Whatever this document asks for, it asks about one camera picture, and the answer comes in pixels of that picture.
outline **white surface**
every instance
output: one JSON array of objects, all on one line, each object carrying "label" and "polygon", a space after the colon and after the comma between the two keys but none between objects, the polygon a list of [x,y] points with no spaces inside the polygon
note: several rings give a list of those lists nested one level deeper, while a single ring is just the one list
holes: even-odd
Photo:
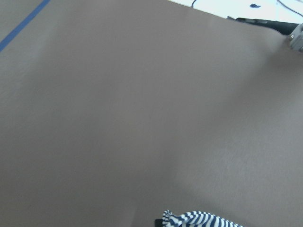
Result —
[{"label": "white surface", "polygon": [[[192,0],[172,0],[185,6],[191,6]],[[296,0],[282,0],[282,2],[303,14],[303,3]],[[251,4],[261,5],[251,8]],[[283,7],[276,0],[197,0],[194,8],[214,14],[219,17],[244,17],[251,19],[267,19],[292,23],[303,23],[303,17]]]}]

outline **black and white striped fabric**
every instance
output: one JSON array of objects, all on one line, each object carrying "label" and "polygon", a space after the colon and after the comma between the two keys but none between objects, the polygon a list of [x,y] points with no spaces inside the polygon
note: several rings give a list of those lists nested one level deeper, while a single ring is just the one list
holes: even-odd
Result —
[{"label": "black and white striped fabric", "polygon": [[163,213],[163,227],[243,227],[216,215],[201,211],[175,216],[170,210]]}]

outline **metal bracket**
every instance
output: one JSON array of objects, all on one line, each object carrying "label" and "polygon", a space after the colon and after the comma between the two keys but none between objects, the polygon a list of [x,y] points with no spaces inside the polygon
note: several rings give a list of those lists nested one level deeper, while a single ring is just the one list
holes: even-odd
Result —
[{"label": "metal bracket", "polygon": [[289,35],[290,48],[303,52],[303,24],[298,25]]}]

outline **blue tape line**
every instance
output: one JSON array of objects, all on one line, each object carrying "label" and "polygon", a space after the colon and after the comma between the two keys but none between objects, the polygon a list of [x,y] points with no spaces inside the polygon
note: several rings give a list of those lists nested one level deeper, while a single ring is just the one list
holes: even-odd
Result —
[{"label": "blue tape line", "polygon": [[50,0],[43,0],[14,30],[12,30],[1,42],[0,52],[28,25],[32,19],[50,2]]}]

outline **black object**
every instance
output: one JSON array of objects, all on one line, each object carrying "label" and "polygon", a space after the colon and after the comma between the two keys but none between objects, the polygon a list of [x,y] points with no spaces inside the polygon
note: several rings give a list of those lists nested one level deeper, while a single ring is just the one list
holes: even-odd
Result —
[{"label": "black object", "polygon": [[194,0],[193,3],[191,3],[191,8],[194,7],[194,3],[196,2],[197,0]]},{"label": "black object", "polygon": [[299,12],[293,10],[292,8],[289,8],[287,5],[285,5],[285,4],[284,4],[283,2],[281,2],[280,0],[277,0],[277,2],[280,2],[280,4],[281,4],[282,6],[284,6],[286,9],[289,9],[290,11],[292,11],[292,12],[294,12],[294,13],[300,15],[301,17],[303,17],[303,15],[302,15],[301,13],[299,13]]},{"label": "black object", "polygon": [[156,219],[155,220],[155,227],[163,227],[162,219]]},{"label": "black object", "polygon": [[250,7],[251,8],[260,8],[261,6],[258,6],[257,4],[251,4]]},{"label": "black object", "polygon": [[283,35],[291,34],[294,31],[294,29],[299,25],[295,23],[287,23],[287,22],[280,22],[273,20],[261,20],[261,19],[237,18],[235,20],[250,25],[258,25],[262,27],[272,28]]}]

